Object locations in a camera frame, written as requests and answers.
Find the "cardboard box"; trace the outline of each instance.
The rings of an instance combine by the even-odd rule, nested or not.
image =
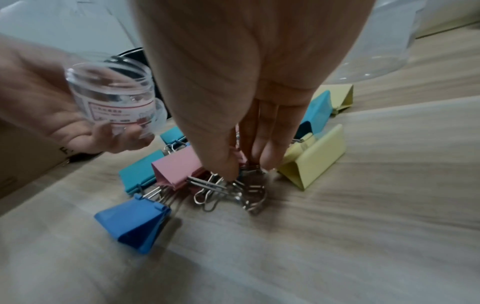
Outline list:
[[[0,198],[74,155],[72,150],[3,121],[0,121],[0,146]]]

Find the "pink binder clip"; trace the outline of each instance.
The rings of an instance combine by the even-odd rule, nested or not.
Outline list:
[[[178,190],[187,184],[189,176],[198,177],[205,172],[191,146],[161,158],[152,164],[156,183]]]

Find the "hand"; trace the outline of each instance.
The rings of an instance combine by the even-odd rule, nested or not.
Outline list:
[[[113,136],[110,124],[93,125],[79,112],[65,80],[68,54],[0,37],[0,118],[78,152],[119,153],[148,146],[140,126]]]
[[[155,79],[204,167],[238,174],[235,126],[250,162],[277,166],[318,86],[374,0],[136,0]]]

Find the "table surface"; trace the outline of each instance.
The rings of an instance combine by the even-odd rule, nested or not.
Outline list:
[[[440,48],[455,32],[465,49]],[[127,200],[117,172],[159,141],[52,170],[0,200],[1,302],[478,303],[480,97],[428,101],[452,97],[444,86],[480,90],[479,33],[419,40],[423,64],[356,86],[352,110],[328,123],[344,125],[347,153],[305,192],[272,173],[255,217],[226,201],[205,213],[179,195],[149,255],[93,215]],[[435,45],[438,58],[420,52]],[[439,74],[443,60],[451,75]]]

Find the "clear plastic jar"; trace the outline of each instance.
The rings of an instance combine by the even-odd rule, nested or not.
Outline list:
[[[353,83],[403,67],[426,0],[377,0],[360,36],[325,83]]]
[[[65,78],[75,102],[93,123],[109,121],[113,133],[140,125],[142,137],[157,131],[167,120],[162,100],[155,98],[149,67],[132,59],[99,53],[72,55]]]

